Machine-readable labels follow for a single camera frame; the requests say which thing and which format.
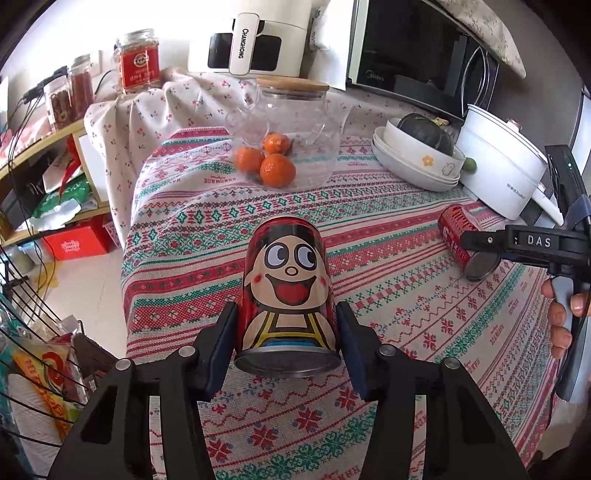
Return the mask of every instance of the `pot lid knob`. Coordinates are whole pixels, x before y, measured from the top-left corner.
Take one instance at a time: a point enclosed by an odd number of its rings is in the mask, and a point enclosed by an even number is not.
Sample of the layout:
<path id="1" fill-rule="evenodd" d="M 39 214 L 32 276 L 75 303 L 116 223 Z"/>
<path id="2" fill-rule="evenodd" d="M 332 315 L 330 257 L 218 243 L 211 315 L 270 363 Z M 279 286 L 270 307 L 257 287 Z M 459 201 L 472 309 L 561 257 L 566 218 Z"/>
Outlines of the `pot lid knob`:
<path id="1" fill-rule="evenodd" d="M 507 119 L 507 126 L 509 127 L 510 130 L 513 130 L 516 134 L 519 133 L 519 130 L 521 130 L 521 125 L 518 124 L 515 120 L 508 118 Z"/>

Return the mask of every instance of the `can bottom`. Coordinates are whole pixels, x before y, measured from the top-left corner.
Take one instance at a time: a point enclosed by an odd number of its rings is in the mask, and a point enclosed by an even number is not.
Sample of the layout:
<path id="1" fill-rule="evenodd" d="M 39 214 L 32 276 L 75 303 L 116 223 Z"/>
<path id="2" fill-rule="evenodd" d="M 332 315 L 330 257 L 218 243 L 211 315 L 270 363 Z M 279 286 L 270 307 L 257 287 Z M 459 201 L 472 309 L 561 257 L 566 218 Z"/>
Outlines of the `can bottom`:
<path id="1" fill-rule="evenodd" d="M 340 355 L 313 346 L 266 346 L 237 354 L 234 365 L 243 372 L 267 378 L 305 378 L 340 365 Z"/>
<path id="2" fill-rule="evenodd" d="M 476 252 L 466 264 L 464 276 L 468 281 L 484 280 L 501 263 L 501 256 L 492 252 Z"/>

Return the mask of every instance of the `finger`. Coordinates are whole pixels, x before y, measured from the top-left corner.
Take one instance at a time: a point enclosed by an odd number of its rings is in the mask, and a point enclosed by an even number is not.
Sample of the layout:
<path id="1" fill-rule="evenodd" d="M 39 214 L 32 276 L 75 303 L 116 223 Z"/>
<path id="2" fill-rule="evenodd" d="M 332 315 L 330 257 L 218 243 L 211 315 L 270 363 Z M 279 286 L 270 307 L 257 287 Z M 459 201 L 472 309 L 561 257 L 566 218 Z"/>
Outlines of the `finger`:
<path id="1" fill-rule="evenodd" d="M 557 301 L 553 301 L 548 307 L 548 322 L 550 325 L 560 327 L 566 320 L 566 310 Z"/>
<path id="2" fill-rule="evenodd" d="M 566 328 L 552 325 L 550 327 L 550 340 L 554 346 L 568 348 L 573 341 L 573 336 Z"/>
<path id="3" fill-rule="evenodd" d="M 550 354 L 552 355 L 552 358 L 556 358 L 556 360 L 560 360 L 564 356 L 565 351 L 566 350 L 564 350 L 564 348 L 560 348 L 559 346 L 553 345 Z"/>
<path id="4" fill-rule="evenodd" d="M 542 295 L 547 299 L 554 298 L 554 290 L 552 290 L 552 284 L 550 283 L 551 281 L 552 279 L 548 278 L 544 283 L 542 283 Z"/>
<path id="5" fill-rule="evenodd" d="M 587 293 L 577 293 L 570 298 L 570 309 L 577 317 L 580 317 L 583 314 L 583 309 L 585 308 L 586 302 Z"/>

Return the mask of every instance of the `bowl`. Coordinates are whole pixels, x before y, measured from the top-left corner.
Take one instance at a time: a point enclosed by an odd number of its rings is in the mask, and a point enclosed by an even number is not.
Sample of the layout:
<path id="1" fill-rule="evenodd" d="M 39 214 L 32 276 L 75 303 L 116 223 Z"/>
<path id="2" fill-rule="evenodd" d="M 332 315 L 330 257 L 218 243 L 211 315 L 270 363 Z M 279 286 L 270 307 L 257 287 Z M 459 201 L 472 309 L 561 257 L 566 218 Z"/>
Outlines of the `bowl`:
<path id="1" fill-rule="evenodd" d="M 399 118 L 391 118 L 384 131 L 384 141 L 392 150 L 400 153 L 408 163 L 426 168 L 437 177 L 459 176 L 466 157 L 457 147 L 453 147 L 452 157 L 445 155 L 400 130 L 397 127 L 399 121 Z"/>
<path id="2" fill-rule="evenodd" d="M 419 172 L 420 174 L 425 175 L 425 176 L 427 176 L 439 183 L 444 183 L 444 184 L 448 184 L 448 185 L 455 185 L 455 184 L 457 184 L 457 182 L 460 179 L 459 175 L 457 175 L 454 178 L 448 178 L 448 177 L 442 177 L 442 176 L 438 177 L 435 174 L 433 174 L 432 172 L 430 172 L 424 166 L 422 166 L 422 165 L 417 166 L 417 165 L 414 165 L 414 164 L 410 163 L 409 161 L 407 161 L 402 154 L 400 154 L 399 152 L 390 148 L 390 146 L 384 141 L 384 127 L 377 127 L 375 129 L 374 143 L 389 158 L 394 159 L 393 161 L 396 161 L 397 163 L 404 163 L 407 167 L 411 168 L 412 170 L 415 170 L 415 171 Z"/>
<path id="3" fill-rule="evenodd" d="M 452 184 L 444 183 L 439 179 L 426 175 L 425 171 L 407 164 L 404 160 L 397 157 L 396 153 L 392 152 L 392 149 L 389 149 L 387 152 L 383 151 L 378 145 L 376 145 L 375 140 L 376 135 L 374 135 L 374 141 L 371 144 L 375 157 L 384 167 L 394 173 L 397 177 L 424 190 L 430 190 L 431 192 L 446 192 L 457 187 L 457 181 Z"/>

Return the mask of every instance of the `cartoon boy face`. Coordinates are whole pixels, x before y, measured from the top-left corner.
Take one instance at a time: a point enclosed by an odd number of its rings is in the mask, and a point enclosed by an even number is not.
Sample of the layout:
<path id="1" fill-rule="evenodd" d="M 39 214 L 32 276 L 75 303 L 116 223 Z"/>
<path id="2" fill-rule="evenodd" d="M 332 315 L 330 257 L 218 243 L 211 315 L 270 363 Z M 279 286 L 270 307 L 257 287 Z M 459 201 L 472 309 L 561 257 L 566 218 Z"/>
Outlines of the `cartoon boy face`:
<path id="1" fill-rule="evenodd" d="M 293 235 L 261 248 L 244 285 L 251 286 L 252 295 L 263 305 L 294 313 L 320 307 L 330 291 L 322 256 Z"/>

